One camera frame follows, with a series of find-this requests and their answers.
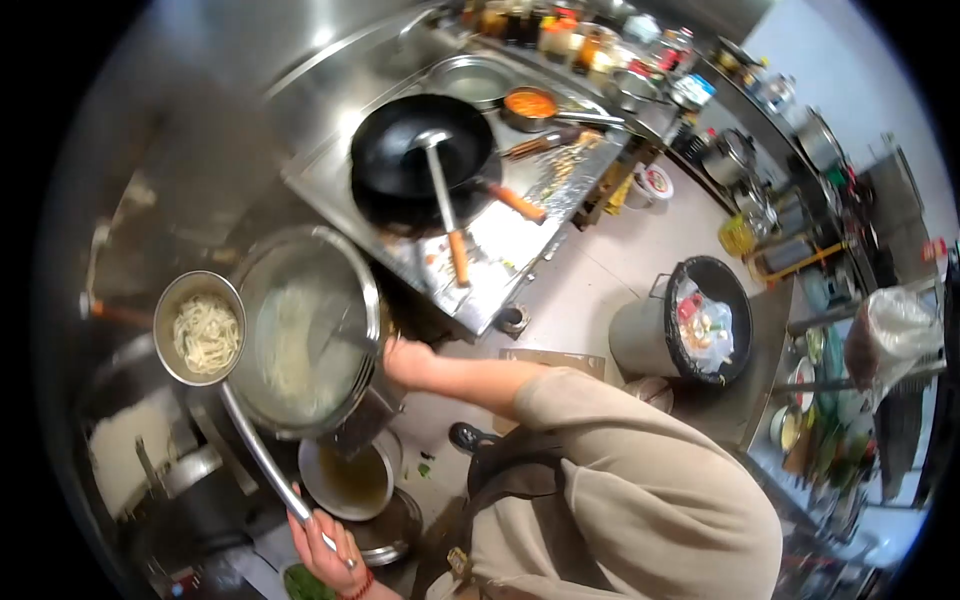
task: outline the beige sweatshirt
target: beige sweatshirt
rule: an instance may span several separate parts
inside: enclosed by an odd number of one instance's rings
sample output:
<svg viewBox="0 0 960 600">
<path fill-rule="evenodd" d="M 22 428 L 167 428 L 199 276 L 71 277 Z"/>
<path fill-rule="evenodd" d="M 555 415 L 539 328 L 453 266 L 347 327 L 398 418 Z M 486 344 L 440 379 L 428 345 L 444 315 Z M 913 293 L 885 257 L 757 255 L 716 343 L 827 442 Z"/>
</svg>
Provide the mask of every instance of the beige sweatshirt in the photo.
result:
<svg viewBox="0 0 960 600">
<path fill-rule="evenodd" d="M 780 521 L 747 471 L 705 435 L 572 369 L 524 385 L 516 412 L 560 435 L 566 500 L 619 593 L 562 581 L 530 502 L 510 497 L 473 524 L 473 573 L 490 596 L 770 598 Z M 451 582 L 438 580 L 427 597 L 446 596 Z"/>
</svg>

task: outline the metal strainer handle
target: metal strainer handle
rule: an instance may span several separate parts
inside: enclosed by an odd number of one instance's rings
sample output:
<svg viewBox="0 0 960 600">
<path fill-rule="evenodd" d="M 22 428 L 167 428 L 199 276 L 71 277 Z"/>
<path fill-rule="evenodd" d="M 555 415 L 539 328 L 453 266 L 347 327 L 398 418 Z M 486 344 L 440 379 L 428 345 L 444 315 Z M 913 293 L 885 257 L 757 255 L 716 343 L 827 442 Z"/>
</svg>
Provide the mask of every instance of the metal strainer handle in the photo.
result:
<svg viewBox="0 0 960 600">
<path fill-rule="evenodd" d="M 276 465 L 274 457 L 270 455 L 266 446 L 263 445 L 263 441 L 260 440 L 256 429 L 253 428 L 250 420 L 247 419 L 240 410 L 240 404 L 228 381 L 225 380 L 221 385 L 220 392 L 224 399 L 224 405 L 227 407 L 227 412 L 233 420 L 233 424 L 236 425 L 237 430 L 240 432 L 240 437 L 243 438 L 244 443 L 247 444 L 247 449 L 250 450 L 250 454 L 253 455 L 260 469 L 263 470 L 263 474 L 267 476 L 270 485 L 283 500 L 283 504 L 286 505 L 287 509 L 297 518 L 297 521 L 299 521 L 301 525 L 306 523 L 307 519 L 310 518 L 310 508 L 306 505 L 306 502 L 303 501 L 303 498 L 294 492 L 290 486 L 290 482 L 287 481 L 287 478 L 283 476 L 283 473 Z M 337 544 L 326 534 L 323 534 L 323 536 L 326 547 L 336 552 Z M 356 566 L 356 561 L 346 559 L 344 564 L 348 569 L 353 569 Z"/>
</svg>

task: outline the apron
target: apron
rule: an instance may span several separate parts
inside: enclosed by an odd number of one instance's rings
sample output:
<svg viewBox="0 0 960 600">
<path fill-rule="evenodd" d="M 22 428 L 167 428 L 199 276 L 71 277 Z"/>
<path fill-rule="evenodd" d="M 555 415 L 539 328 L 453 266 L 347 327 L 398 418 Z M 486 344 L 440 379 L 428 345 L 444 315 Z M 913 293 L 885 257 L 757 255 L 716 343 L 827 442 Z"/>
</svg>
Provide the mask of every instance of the apron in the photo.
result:
<svg viewBox="0 0 960 600">
<path fill-rule="evenodd" d="M 561 458 L 563 448 L 558 438 L 523 426 L 477 450 L 467 475 L 469 500 L 456 525 L 449 528 L 437 546 L 428 550 L 420 561 L 411 598 L 423 600 L 433 582 L 451 568 L 461 578 L 468 579 L 467 556 L 473 519 L 480 511 L 508 496 L 530 500 L 547 554 L 561 579 L 613 591 L 610 580 L 587 551 L 583 534 L 566 504 L 566 476 Z"/>
</svg>

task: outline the bracelet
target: bracelet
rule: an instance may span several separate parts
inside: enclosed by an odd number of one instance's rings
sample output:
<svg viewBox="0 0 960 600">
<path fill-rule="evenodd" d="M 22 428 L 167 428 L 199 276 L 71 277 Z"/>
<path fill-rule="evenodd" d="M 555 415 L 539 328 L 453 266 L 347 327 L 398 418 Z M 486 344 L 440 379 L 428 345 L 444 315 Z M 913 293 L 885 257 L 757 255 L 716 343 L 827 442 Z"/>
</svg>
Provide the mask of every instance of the bracelet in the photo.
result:
<svg viewBox="0 0 960 600">
<path fill-rule="evenodd" d="M 352 596 L 344 596 L 338 593 L 337 598 L 338 600 L 360 600 L 360 598 L 363 598 L 365 595 L 367 595 L 367 592 L 370 591 L 370 588 L 372 587 L 373 587 L 373 571 L 367 569 L 367 581 L 364 582 L 364 585 L 360 587 L 360 589 L 358 589 L 355 594 L 353 594 Z"/>
</svg>

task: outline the plastic bag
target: plastic bag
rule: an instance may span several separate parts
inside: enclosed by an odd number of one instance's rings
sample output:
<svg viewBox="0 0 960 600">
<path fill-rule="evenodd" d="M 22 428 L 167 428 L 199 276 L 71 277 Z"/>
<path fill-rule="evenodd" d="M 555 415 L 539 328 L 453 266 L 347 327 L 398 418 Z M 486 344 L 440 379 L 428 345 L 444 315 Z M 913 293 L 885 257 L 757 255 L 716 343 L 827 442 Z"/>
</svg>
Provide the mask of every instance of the plastic bag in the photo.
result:
<svg viewBox="0 0 960 600">
<path fill-rule="evenodd" d="M 707 298 L 687 276 L 677 284 L 677 325 L 686 353 L 702 372 L 717 372 L 733 354 L 730 306 Z"/>
<path fill-rule="evenodd" d="M 902 287 L 876 290 L 860 306 L 844 343 L 844 363 L 874 410 L 925 354 L 944 344 L 935 310 Z"/>
</svg>

